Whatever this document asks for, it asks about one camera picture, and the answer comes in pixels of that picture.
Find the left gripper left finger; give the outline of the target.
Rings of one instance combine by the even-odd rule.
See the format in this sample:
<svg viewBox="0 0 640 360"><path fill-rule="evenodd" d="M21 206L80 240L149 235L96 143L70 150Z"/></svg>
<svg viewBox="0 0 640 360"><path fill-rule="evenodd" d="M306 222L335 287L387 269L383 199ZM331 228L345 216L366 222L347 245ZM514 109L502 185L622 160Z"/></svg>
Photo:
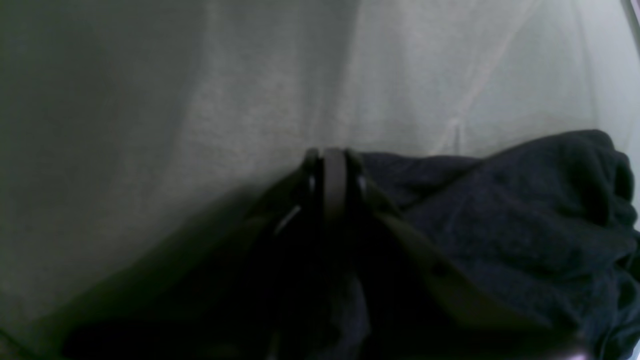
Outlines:
<svg viewBox="0 0 640 360"><path fill-rule="evenodd" d="M250 208L261 221L251 240L252 261L308 261L322 243L324 159L318 148L304 153L301 164L268 188Z"/></svg>

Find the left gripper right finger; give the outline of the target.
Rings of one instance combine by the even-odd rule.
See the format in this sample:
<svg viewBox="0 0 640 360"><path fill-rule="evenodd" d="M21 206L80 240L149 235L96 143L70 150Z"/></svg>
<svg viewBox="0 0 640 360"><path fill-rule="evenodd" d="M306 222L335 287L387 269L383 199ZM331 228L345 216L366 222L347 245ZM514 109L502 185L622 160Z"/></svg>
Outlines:
<svg viewBox="0 0 640 360"><path fill-rule="evenodd" d="M347 229L345 245L377 330L547 329L473 284L403 219L350 150L324 154L324 210Z"/></svg>

